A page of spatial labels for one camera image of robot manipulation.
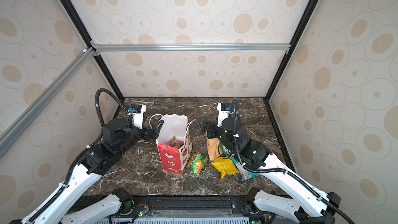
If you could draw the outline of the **brown snack packet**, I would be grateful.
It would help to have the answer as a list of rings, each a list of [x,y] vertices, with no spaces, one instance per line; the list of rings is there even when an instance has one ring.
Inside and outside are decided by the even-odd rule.
[[[220,141],[217,138],[207,139],[207,151],[210,161],[214,161],[215,159],[220,157]]]

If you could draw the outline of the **red white paper gift bag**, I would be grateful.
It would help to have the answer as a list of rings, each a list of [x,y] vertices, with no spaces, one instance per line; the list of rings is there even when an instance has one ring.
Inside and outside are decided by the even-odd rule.
[[[161,159],[163,170],[166,172],[182,174],[188,164],[192,151],[192,141],[190,138],[189,127],[194,121],[189,121],[185,115],[153,115],[149,119],[149,126],[155,123],[162,123],[163,126],[159,137],[155,140]],[[170,147],[173,137],[184,141],[184,146],[180,149]]]

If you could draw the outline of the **yellow snack packet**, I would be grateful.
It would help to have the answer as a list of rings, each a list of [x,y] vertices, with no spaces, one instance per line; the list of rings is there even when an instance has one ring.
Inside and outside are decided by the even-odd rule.
[[[231,159],[219,157],[211,162],[211,165],[221,173],[221,179],[226,175],[238,174],[239,170]]]

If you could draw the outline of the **orange snack packet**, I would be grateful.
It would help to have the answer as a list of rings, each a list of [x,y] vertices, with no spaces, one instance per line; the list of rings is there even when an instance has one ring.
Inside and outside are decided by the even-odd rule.
[[[170,147],[176,148],[176,149],[180,149],[181,147],[184,146],[184,141],[181,141],[179,139],[177,139],[175,136],[173,137]]]

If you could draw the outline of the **green small snack packet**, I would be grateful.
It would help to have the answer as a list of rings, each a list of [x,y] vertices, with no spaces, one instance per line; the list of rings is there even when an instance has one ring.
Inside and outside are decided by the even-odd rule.
[[[207,164],[208,159],[204,157],[198,149],[195,149],[188,162],[188,166],[194,177],[198,177],[202,169]]]

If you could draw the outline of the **teal white snack packet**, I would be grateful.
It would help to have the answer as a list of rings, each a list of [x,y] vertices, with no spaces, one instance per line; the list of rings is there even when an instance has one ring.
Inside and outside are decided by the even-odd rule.
[[[235,158],[231,158],[231,160],[234,163],[234,165],[237,167],[237,169],[239,170],[239,173],[241,176],[241,181],[246,181],[251,178],[255,178],[255,177],[259,176],[258,173],[252,173],[252,172],[249,172],[246,169],[244,169],[243,166]]]

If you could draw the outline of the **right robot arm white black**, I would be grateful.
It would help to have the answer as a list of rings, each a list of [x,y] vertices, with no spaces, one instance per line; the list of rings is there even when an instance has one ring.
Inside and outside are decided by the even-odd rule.
[[[333,224],[340,197],[312,186],[289,169],[263,143],[252,140],[239,119],[228,117],[222,123],[199,121],[200,134],[216,138],[245,170],[259,174],[281,188],[287,197],[280,197],[252,188],[247,204],[256,211],[271,212],[297,224]]]

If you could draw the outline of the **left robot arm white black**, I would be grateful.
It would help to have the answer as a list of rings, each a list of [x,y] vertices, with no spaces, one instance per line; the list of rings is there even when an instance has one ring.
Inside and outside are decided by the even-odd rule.
[[[141,139],[155,139],[163,122],[151,128],[125,118],[115,118],[102,125],[99,138],[77,156],[65,180],[32,213],[17,224],[93,224],[113,214],[129,214],[133,210],[131,195],[123,188],[75,213],[68,211],[94,183],[99,181],[134,144]]]

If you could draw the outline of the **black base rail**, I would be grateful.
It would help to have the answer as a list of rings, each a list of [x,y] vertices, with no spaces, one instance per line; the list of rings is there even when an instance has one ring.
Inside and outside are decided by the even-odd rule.
[[[119,209],[104,196],[83,196],[62,224],[271,224],[244,196],[132,196]]]

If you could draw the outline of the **horizontal aluminium frame bar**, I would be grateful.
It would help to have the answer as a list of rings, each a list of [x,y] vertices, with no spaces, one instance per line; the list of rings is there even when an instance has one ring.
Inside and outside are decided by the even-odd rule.
[[[250,51],[290,49],[289,43],[269,44],[157,44],[157,45],[94,45],[99,52],[156,52],[156,51]]]

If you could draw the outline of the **left slanted aluminium frame bar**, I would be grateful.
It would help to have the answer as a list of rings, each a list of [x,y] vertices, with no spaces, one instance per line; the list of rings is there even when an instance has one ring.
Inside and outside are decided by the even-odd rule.
[[[86,48],[1,135],[1,157],[9,151],[86,60],[93,56],[93,53],[92,47]]]

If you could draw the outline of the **left black corner post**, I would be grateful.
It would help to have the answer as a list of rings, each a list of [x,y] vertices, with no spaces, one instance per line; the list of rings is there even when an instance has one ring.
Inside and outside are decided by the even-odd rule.
[[[74,27],[78,31],[79,35],[83,39],[83,41],[86,44],[86,46],[89,47],[89,48],[93,48],[94,49],[95,55],[93,56],[93,58],[94,58],[96,64],[98,65],[99,69],[101,70],[101,72],[105,76],[106,81],[108,82],[110,87],[113,89],[116,97],[119,100],[123,101],[124,100],[124,96],[123,96],[119,86],[117,85],[116,81],[114,80],[113,76],[111,75],[110,70],[108,69],[104,59],[102,58],[100,53],[94,47],[95,42],[93,41],[91,35],[89,34],[89,32],[88,32],[83,20],[81,19],[79,13],[77,12],[74,4],[72,3],[71,0],[59,0],[59,1],[61,2],[64,10],[68,14],[68,16],[71,19]]]

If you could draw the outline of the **black corner post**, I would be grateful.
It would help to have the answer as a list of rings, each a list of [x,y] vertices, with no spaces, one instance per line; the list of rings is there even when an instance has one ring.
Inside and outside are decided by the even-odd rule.
[[[91,35],[89,34],[89,32],[88,32],[83,20],[81,19],[79,13],[77,12],[74,4],[72,3],[71,0],[59,0],[59,1],[61,2],[64,10],[68,14],[68,16],[71,19],[74,27],[78,31],[79,35],[83,39],[83,41],[86,44],[86,46],[89,47],[89,48],[93,48],[94,49],[95,55],[93,56],[93,58],[94,58],[96,64],[98,65],[99,69],[101,70],[101,72],[105,76],[106,81],[108,82],[110,87],[113,89],[116,97],[119,100],[123,101],[124,100],[124,96],[123,96],[119,86],[117,85],[116,81],[114,80],[113,76],[111,75],[110,70],[108,69],[104,59],[102,58],[100,53],[94,47],[95,42],[93,41]]]
[[[277,72],[272,80],[272,83],[269,87],[269,90],[265,96],[266,102],[270,101],[270,99],[271,99],[271,97],[272,97],[292,55],[293,55],[293,52],[295,51],[303,33],[304,33],[304,30],[307,27],[307,25],[310,21],[310,18],[316,9],[318,2],[319,2],[319,0],[309,0],[308,1],[306,8],[304,9],[303,15],[302,15],[300,21],[298,22],[298,25],[295,29],[293,36],[292,36],[292,39],[290,42],[290,48],[286,52],[286,54],[283,56],[283,59],[278,67],[278,70],[277,70]]]

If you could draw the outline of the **right black corner post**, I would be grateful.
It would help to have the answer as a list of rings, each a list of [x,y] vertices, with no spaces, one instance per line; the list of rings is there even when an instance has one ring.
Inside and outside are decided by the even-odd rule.
[[[308,1],[306,8],[304,9],[303,15],[302,15],[300,21],[298,22],[298,25],[295,29],[293,36],[292,36],[292,39],[290,42],[290,48],[286,52],[286,54],[283,56],[283,59],[278,67],[278,70],[277,70],[277,72],[272,80],[272,83],[269,87],[269,90],[265,96],[266,102],[270,101],[270,99],[271,99],[271,97],[272,97],[292,55],[293,55],[293,52],[295,51],[303,33],[304,33],[304,30],[307,27],[307,25],[310,21],[310,18],[316,9],[318,2],[319,2],[319,0],[309,0]]]

